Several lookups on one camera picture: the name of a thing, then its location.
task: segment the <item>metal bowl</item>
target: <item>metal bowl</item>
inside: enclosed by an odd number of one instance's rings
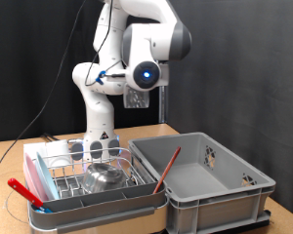
[[[97,193],[126,187],[128,179],[120,169],[108,164],[94,163],[88,167],[81,184],[87,193]]]

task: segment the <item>gray plastic crate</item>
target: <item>gray plastic crate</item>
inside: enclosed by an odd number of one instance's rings
[[[182,151],[164,181],[169,233],[212,233],[270,218],[264,205],[275,182],[206,134],[129,141],[145,180],[150,175],[140,163],[159,179],[177,146]]]

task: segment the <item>red handle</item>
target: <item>red handle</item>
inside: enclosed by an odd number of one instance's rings
[[[22,184],[18,182],[15,178],[10,178],[8,180],[8,184],[14,190],[20,193],[21,196],[23,196],[25,199],[27,199],[29,202],[35,205],[37,208],[42,207],[43,203],[40,201],[40,199],[38,199],[35,195],[29,192],[29,190],[22,186]]]
[[[165,169],[165,171],[164,171],[162,177],[161,177],[160,180],[158,181],[158,183],[157,183],[157,185],[156,185],[156,187],[155,187],[155,189],[154,189],[154,191],[153,191],[153,194],[157,193],[157,191],[158,191],[160,185],[162,184],[164,178],[166,177],[166,175],[168,174],[169,170],[170,170],[171,167],[173,166],[173,163],[175,162],[175,160],[176,160],[178,154],[180,153],[180,150],[181,150],[181,149],[182,149],[182,148],[181,148],[180,146],[177,147],[177,149],[176,149],[176,151],[175,151],[175,153],[174,153],[172,159],[171,159],[170,162],[168,163],[168,165],[167,165],[167,167],[166,167],[166,169]]]

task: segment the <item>table surface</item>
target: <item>table surface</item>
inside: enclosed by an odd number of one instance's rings
[[[142,137],[158,137],[166,135],[175,135],[177,132],[166,124],[145,126],[129,129],[115,130],[117,135],[120,135],[120,145],[128,147],[128,140],[132,138]],[[82,137],[83,134],[57,136],[60,139],[70,139]],[[22,173],[22,150],[25,143],[42,142],[42,138],[30,138],[20,140],[6,156],[0,165],[0,234],[29,233],[27,223],[26,201],[21,195],[16,192],[11,194],[9,198],[9,211],[19,220],[14,219],[7,211],[6,200],[12,189],[8,186],[9,178],[14,177],[24,183],[24,175]],[[12,141],[0,142],[0,158],[11,145]],[[266,227],[258,228],[252,231],[244,232],[244,234],[285,234],[293,233],[293,214],[281,207],[271,198],[267,199],[266,210],[272,212],[271,224]]]

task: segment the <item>wall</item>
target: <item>wall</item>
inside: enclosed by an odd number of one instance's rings
[[[82,2],[0,1],[0,140],[16,138],[43,106]],[[98,0],[86,2],[58,85],[45,111],[24,138],[86,131],[85,104],[71,73],[77,63],[94,57],[92,44],[102,7]],[[124,109],[123,96],[109,99],[115,109],[115,128],[158,123],[158,89],[150,93],[148,109]]]
[[[293,1],[171,2],[192,49],[171,62],[168,124],[273,178],[272,198],[293,213]]]

